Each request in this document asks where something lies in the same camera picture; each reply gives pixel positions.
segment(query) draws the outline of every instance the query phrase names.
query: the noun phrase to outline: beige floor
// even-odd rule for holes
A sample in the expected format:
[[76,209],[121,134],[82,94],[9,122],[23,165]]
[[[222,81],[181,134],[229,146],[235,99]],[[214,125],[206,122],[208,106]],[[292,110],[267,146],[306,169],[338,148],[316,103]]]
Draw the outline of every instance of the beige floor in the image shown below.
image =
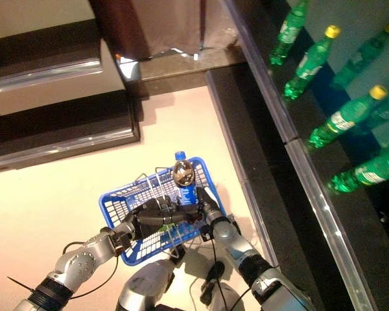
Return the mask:
[[[142,172],[151,173],[156,166],[173,165],[177,150],[205,160],[225,209],[262,252],[207,88],[155,96],[143,102],[143,109],[140,143],[0,173],[0,310],[12,310],[29,295],[7,275],[35,287],[53,269],[68,242],[87,239],[105,226],[98,206],[102,193]],[[205,310],[198,300],[202,280],[194,275],[206,275],[213,258],[211,244],[196,239],[191,249],[160,302],[183,310]],[[78,294],[103,282],[114,265],[112,259],[101,266]],[[65,310],[115,310],[124,282],[142,265],[129,267],[120,261],[108,284],[71,301]],[[239,293],[247,289],[226,266],[226,282]],[[247,310],[258,308],[250,293],[243,301]]]

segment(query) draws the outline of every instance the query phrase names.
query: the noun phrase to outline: blue shopping basket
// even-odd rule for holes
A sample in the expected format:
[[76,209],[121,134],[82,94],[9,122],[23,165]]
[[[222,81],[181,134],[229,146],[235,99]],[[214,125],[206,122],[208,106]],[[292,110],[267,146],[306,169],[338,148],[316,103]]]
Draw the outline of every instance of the blue shopping basket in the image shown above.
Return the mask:
[[[209,187],[216,196],[222,213],[226,215],[204,161],[199,157],[192,157],[189,162],[196,174],[196,186]],[[151,198],[168,195],[172,202],[177,202],[179,190],[172,177],[173,168],[160,169],[163,170],[157,172],[157,168],[156,173],[150,176],[142,174],[133,183],[111,190],[99,198],[99,206],[108,227],[114,228],[119,225],[130,211]],[[121,257],[125,264],[135,266],[161,251],[199,236],[199,229],[203,225],[205,225],[204,221],[196,221],[194,224],[180,222],[169,225],[164,231],[158,231],[143,240],[132,241],[131,247],[126,249]]]

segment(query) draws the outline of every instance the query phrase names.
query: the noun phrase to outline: blue bottle cap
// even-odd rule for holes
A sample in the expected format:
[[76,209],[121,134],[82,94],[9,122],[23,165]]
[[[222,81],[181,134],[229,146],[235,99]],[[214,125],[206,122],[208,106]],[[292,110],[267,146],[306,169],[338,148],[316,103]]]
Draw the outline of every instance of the blue bottle cap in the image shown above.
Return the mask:
[[174,154],[174,157],[176,158],[176,160],[180,161],[180,160],[184,160],[186,158],[186,154],[184,153],[184,151],[177,151]]

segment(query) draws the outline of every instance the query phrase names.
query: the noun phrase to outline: silver robot arm segment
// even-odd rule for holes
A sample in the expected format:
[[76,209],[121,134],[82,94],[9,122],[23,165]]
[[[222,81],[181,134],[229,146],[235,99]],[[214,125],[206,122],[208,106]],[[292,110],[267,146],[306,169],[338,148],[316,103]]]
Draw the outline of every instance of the silver robot arm segment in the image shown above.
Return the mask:
[[14,311],[59,311],[70,300],[80,285],[95,270],[112,257],[119,256],[134,237],[130,215],[113,229],[101,232],[83,243],[78,249],[63,254],[43,282],[28,299],[17,305]]
[[226,258],[251,288],[263,311],[315,311],[309,297],[298,290],[281,272],[238,233],[221,213],[210,189],[198,189],[203,201],[206,222],[217,245],[225,249]]

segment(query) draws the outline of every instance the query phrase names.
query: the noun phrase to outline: green soda bottle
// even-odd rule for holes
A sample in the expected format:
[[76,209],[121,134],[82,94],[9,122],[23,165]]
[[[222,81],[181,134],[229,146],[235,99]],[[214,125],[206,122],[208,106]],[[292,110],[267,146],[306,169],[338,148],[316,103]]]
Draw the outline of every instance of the green soda bottle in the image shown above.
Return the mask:
[[389,120],[389,96],[370,114],[362,126],[371,130]]
[[362,122],[369,116],[370,111],[376,107],[377,103],[386,97],[387,93],[383,86],[373,86],[368,95],[345,103],[332,114],[326,123],[312,131],[309,147],[321,148],[354,127],[356,123]]
[[270,54],[272,65],[282,65],[292,44],[304,26],[309,0],[302,0],[288,13],[278,34],[277,45]]
[[284,95],[291,99],[299,97],[314,75],[323,67],[330,53],[331,44],[340,34],[340,28],[334,25],[328,26],[325,36],[315,43],[304,55],[294,78],[285,84]]
[[344,89],[384,50],[389,38],[389,23],[376,36],[363,43],[357,52],[348,60],[342,70],[334,77],[330,86],[335,89]]
[[339,192],[352,192],[389,179],[389,147],[370,161],[356,168],[334,175],[328,187]]

